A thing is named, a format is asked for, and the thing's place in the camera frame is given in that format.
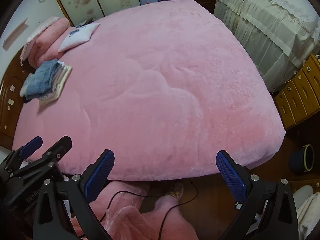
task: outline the pink pillow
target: pink pillow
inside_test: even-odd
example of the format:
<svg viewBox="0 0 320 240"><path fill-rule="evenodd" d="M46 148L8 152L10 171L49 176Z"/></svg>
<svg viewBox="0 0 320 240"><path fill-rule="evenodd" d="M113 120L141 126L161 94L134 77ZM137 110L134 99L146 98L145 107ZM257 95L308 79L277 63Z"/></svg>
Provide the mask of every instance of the pink pillow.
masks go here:
<svg viewBox="0 0 320 240"><path fill-rule="evenodd" d="M44 61L52 60L54 58L60 59L65 51L58 52L63 40L68 36L68 34L75 30L76 27L69 27L50 47L47 51L42 54L39 58L35 57L36 64L40 66Z"/></svg>
<svg viewBox="0 0 320 240"><path fill-rule="evenodd" d="M36 54L36 60L45 53L45 51L70 27L70 22L67 18L60 18L58 21L49 26L36 39L36 44L40 47Z"/></svg>
<svg viewBox="0 0 320 240"><path fill-rule="evenodd" d="M51 24L58 21L60 17L50 17L45 22L41 23L34 31L31 33L29 38L26 41L26 44L23 46L22 52L20 54L20 63L22 65L22 62L25 61L33 47L33 44L36 42L36 39L39 37L39 35L46 30Z"/></svg>
<svg viewBox="0 0 320 240"><path fill-rule="evenodd" d="M35 69L38 68L36 60L35 60L35 55L36 55L36 53L38 52L39 49L40 48L36 43L33 44L32 49L31 49L31 51L29 53L29 56L28 56L28 62L30 64L30 66L35 68Z"/></svg>

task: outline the pink pants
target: pink pants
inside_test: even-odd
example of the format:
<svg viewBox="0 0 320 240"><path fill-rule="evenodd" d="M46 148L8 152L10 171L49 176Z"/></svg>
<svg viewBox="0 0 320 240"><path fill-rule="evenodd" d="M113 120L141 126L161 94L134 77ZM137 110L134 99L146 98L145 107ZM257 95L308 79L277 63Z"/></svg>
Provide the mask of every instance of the pink pants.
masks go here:
<svg viewBox="0 0 320 240"><path fill-rule="evenodd" d="M143 197L134 196L129 193L119 193L107 210L108 204L116 192L126 190L139 195L146 195L148 189L148 182L127 183L113 181L101 191L97 200L90 204L99 220L106 213L101 224L113 240L158 239L159 229L166 212L172 206L178 204L174 197L163 196L159 198L153 211L141 214L139 208ZM76 233L81 235L82 230L76 219L72 219L72 224ZM182 217L179 207L172 209L164 222L161 240L171 239L198 240L195 230Z"/></svg>

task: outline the bed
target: bed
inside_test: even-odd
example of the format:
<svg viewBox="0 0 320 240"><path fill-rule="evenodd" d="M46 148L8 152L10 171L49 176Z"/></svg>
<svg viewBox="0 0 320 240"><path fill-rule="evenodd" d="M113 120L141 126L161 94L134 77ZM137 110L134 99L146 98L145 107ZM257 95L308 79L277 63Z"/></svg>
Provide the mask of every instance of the bed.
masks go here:
<svg viewBox="0 0 320 240"><path fill-rule="evenodd" d="M13 148L44 141L30 161L68 135L65 173L111 149L109 179L167 180L217 173L221 149L248 168L279 150L285 131L254 63L198 3L152 3L96 22L91 39L59 59L73 68L60 98L22 107Z"/></svg>
<svg viewBox="0 0 320 240"><path fill-rule="evenodd" d="M214 15L245 48L270 92L319 52L320 18L308 0L216 0Z"/></svg>

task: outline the pink bedspread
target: pink bedspread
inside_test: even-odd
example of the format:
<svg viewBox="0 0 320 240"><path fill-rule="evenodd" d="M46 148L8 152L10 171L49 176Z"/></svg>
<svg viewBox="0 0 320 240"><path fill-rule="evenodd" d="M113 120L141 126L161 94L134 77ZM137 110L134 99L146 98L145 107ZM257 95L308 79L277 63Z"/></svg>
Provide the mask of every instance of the pink bedspread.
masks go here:
<svg viewBox="0 0 320 240"><path fill-rule="evenodd" d="M60 59L73 70L59 100L23 106L15 149L41 136L36 160L68 135L62 171L82 173L111 149L116 180L217 173L222 149L254 167L279 150L285 131L254 63L198 3L152 3L98 22L89 42Z"/></svg>

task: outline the stack of folded clothes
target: stack of folded clothes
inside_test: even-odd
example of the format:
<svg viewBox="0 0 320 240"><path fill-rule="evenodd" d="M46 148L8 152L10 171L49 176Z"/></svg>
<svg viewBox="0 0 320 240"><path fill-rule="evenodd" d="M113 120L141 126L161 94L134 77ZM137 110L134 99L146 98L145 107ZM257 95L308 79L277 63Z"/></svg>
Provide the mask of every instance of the stack of folded clothes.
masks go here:
<svg viewBox="0 0 320 240"><path fill-rule="evenodd" d="M20 96L26 100L38 98L41 106L57 100L71 70L71 66L65 66L56 58L43 62L36 72L25 80Z"/></svg>

